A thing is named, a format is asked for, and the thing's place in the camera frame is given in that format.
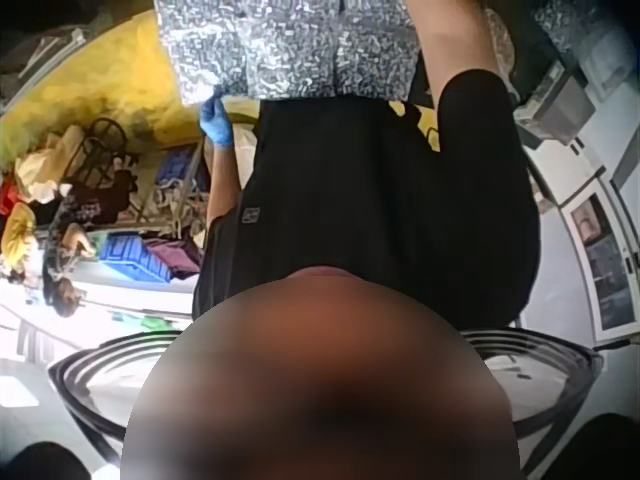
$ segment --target blue latex glove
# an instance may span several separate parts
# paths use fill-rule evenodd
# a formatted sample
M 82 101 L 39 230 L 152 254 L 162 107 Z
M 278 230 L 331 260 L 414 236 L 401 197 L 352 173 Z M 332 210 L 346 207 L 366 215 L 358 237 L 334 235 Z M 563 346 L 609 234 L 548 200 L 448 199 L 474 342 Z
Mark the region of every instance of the blue latex glove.
M 233 127 L 219 97 L 211 97 L 202 105 L 200 127 L 214 145 L 233 146 Z

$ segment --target shirt logo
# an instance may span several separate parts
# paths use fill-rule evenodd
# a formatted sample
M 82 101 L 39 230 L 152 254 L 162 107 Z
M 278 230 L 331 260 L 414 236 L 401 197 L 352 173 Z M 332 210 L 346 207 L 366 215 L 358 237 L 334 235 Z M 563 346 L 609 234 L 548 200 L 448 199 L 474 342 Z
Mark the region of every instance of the shirt logo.
M 260 208 L 245 208 L 242 212 L 242 223 L 244 224 L 258 223 L 258 218 L 260 218 Z

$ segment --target blue plastic crate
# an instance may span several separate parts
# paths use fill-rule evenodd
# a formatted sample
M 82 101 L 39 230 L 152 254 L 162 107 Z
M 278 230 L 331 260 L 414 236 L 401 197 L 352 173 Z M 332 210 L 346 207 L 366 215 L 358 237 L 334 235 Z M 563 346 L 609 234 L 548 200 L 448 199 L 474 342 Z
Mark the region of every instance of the blue plastic crate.
M 110 235 L 100 261 L 137 282 L 169 283 L 169 267 L 149 252 L 138 235 Z
M 187 170 L 189 169 L 189 163 L 191 163 L 195 148 L 196 147 L 172 150 L 156 175 L 156 185 L 163 185 L 174 179 L 184 180 L 187 176 Z M 203 162 L 200 162 L 195 176 L 196 185 L 201 192 L 209 191 L 205 168 Z

